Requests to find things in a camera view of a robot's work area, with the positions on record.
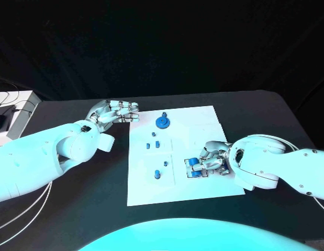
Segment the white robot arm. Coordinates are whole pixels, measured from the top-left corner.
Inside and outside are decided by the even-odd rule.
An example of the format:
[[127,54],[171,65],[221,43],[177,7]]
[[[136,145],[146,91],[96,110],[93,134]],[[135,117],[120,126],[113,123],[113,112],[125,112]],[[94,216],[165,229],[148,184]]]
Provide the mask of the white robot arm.
[[216,169],[220,174],[234,171],[234,183],[247,190],[255,187],[273,189],[282,178],[302,194],[324,200],[324,151],[302,149],[285,153],[284,139],[252,135],[234,144],[210,141],[192,170]]
[[103,100],[87,118],[41,131],[0,147],[0,201],[45,186],[96,150],[110,151],[114,138],[104,131],[116,122],[138,122],[138,103]]

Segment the white box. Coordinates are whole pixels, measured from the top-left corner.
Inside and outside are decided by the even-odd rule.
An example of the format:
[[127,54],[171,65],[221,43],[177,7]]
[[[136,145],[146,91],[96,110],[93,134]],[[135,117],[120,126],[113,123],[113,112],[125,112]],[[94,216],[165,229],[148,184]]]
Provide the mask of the white box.
[[[5,100],[6,97],[7,97],[7,93],[0,92],[0,102]],[[12,103],[0,105],[0,107],[15,105],[19,102],[15,105],[15,109],[23,109],[26,111],[33,112],[35,111],[33,105],[29,102],[25,102],[25,101],[20,102],[20,101],[28,100],[35,104],[35,106],[38,106],[38,103],[41,102],[41,99],[38,98],[33,91],[31,91],[31,90],[25,90],[25,91],[20,91],[20,92],[9,92],[9,97],[3,101],[3,103],[7,103],[12,100],[15,100]],[[12,118],[12,121],[10,121],[9,131],[0,132],[0,145],[3,145],[9,141],[12,141],[12,140],[15,140],[15,139],[18,139],[20,137],[23,129],[25,129],[26,125],[28,125],[28,120],[29,120],[29,113],[28,112],[20,110],[20,111],[16,111],[13,113],[13,118]]]

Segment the white paper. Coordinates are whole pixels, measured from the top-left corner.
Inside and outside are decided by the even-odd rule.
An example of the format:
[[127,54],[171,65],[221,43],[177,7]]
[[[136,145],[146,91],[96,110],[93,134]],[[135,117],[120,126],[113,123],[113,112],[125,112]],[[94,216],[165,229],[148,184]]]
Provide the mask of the white paper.
[[[156,119],[164,111],[171,125],[159,129]],[[127,205],[243,195],[243,188],[233,183],[233,172],[227,176],[187,177],[184,160],[198,158],[205,142],[227,141],[213,106],[145,111],[139,115],[129,134]]]

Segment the robotic hand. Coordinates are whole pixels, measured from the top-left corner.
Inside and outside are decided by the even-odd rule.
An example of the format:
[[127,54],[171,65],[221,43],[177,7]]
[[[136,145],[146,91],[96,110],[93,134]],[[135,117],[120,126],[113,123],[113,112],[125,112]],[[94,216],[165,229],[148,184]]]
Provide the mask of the robotic hand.
[[103,100],[84,120],[41,131],[0,147],[0,201],[45,186],[96,150],[110,151],[113,123],[138,122],[138,103]]
[[[285,153],[284,143],[292,152]],[[223,175],[231,169],[234,183],[247,190],[273,189],[282,178],[299,193],[324,200],[324,151],[298,150],[278,137],[250,135],[233,144],[210,141],[190,166],[192,171],[214,169]]]

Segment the black table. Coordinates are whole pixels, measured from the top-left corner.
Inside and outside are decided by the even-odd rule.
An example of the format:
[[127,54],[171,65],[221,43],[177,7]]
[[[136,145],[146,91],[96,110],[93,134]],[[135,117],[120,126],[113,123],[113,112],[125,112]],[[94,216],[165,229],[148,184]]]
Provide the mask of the black table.
[[[314,148],[276,93],[255,91],[123,100],[138,102],[140,111],[213,105],[230,142],[263,133],[282,137],[299,148]],[[97,102],[42,102],[22,136],[84,119]],[[276,189],[257,188],[246,191],[244,196],[127,207],[129,124],[114,124],[107,133],[116,137],[112,152],[97,151],[91,160],[54,181],[36,220],[2,250],[75,250],[117,229],[164,218],[217,219],[259,227],[298,240],[324,238],[324,211],[314,199],[301,195],[282,180]],[[25,210],[42,190],[0,203],[0,224]],[[39,206],[41,203],[0,230],[0,242],[25,226]]]

